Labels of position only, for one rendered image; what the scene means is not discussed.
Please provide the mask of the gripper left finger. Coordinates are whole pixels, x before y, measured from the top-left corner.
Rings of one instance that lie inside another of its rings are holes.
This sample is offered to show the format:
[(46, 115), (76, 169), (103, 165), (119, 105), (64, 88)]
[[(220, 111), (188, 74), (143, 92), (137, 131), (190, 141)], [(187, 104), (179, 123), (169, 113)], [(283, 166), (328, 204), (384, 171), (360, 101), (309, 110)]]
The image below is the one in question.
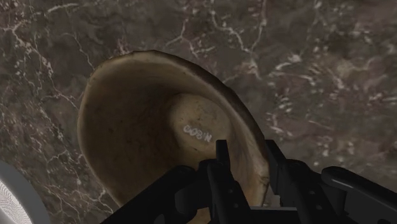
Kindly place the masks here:
[(216, 141), (216, 158), (197, 170), (179, 165), (119, 208), (100, 224), (188, 224), (208, 208), (208, 224), (249, 221), (250, 206), (230, 171), (228, 145)]

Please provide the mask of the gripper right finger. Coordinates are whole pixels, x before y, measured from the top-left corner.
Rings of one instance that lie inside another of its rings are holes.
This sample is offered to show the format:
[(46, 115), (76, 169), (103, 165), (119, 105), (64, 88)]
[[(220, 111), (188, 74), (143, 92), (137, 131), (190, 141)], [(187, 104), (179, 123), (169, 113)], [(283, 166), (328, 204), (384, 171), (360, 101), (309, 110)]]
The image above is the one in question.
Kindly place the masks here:
[(313, 171), (267, 139), (270, 186), (301, 224), (397, 224), (397, 193), (343, 167)]

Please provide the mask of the white round speaker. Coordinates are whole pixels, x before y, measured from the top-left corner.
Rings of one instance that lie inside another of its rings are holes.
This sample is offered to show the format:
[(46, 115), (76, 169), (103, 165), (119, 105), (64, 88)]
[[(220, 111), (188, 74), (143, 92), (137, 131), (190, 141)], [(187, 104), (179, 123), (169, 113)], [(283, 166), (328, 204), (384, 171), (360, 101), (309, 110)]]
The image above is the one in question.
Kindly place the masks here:
[(1, 160), (0, 224), (51, 224), (34, 187), (16, 168)]

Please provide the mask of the tan wooden bowl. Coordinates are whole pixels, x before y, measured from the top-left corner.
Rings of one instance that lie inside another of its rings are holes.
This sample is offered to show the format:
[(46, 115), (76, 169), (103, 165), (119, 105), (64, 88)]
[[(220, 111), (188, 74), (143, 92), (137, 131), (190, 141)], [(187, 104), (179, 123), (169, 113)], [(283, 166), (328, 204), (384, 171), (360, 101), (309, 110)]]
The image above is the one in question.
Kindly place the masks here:
[(207, 165), (226, 145), (250, 206), (269, 185), (265, 139), (237, 94), (200, 66), (155, 50), (104, 61), (78, 114), (78, 142), (118, 210), (101, 224), (208, 224)]

